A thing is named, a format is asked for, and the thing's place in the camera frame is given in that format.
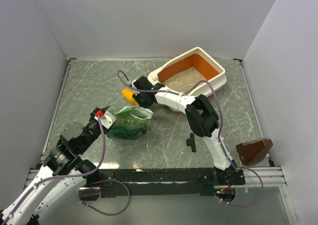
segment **white panel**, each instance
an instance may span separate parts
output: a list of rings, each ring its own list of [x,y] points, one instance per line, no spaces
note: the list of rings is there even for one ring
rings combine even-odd
[[[41,156],[66,60],[33,0],[0,0],[0,209]]]
[[[35,0],[66,57],[247,53],[275,0]]]
[[[317,224],[318,0],[276,0],[243,61],[300,224]]]

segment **litter box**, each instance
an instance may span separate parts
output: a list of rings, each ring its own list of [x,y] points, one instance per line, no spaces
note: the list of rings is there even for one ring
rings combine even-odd
[[[182,71],[188,70],[191,67],[194,67],[195,70],[203,76],[203,78],[209,81],[214,90],[218,90],[227,81],[225,69],[200,47],[193,48],[192,50],[189,50],[182,55],[179,55],[168,61],[159,69],[152,71],[148,75],[148,80],[152,84],[158,82],[163,83],[172,76]],[[198,96],[200,94],[206,96],[212,94],[207,84],[202,83],[198,85],[188,95]]]

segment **gray wall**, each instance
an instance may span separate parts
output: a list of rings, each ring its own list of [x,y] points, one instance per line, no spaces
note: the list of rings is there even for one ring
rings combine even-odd
[[[275,0],[35,0],[66,57],[243,59]]]
[[[301,224],[317,224],[318,0],[276,0],[243,70]]]
[[[0,209],[39,160],[66,59],[33,0],[0,0]]]

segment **yellow scoop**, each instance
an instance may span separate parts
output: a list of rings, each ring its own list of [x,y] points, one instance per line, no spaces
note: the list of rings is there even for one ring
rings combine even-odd
[[[135,99],[133,98],[133,94],[134,92],[129,90],[129,89],[124,89],[122,91],[124,98],[129,101],[131,104],[138,106],[138,103],[135,101]]]

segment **gray marble surface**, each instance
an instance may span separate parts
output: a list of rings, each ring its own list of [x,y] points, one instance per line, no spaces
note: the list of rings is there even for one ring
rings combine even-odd
[[[226,70],[227,83],[217,91],[224,114],[222,136],[225,145],[238,165],[241,165],[235,145],[261,137],[238,61],[217,60]],[[72,61],[59,109],[53,125],[47,151],[59,139],[70,122],[86,125],[95,107],[110,105],[110,109],[129,105],[122,96],[124,86],[117,78],[121,69],[132,80],[161,67],[166,60],[144,61]],[[217,110],[215,100],[209,97]],[[185,140],[189,137],[186,116],[173,113],[165,106],[154,105],[153,118],[148,122],[146,135],[134,140],[107,138],[106,155],[101,168],[185,168],[213,167],[203,140],[196,137],[197,153],[192,153]],[[82,155],[94,163],[100,160],[102,138]],[[269,166],[267,159],[257,166]]]

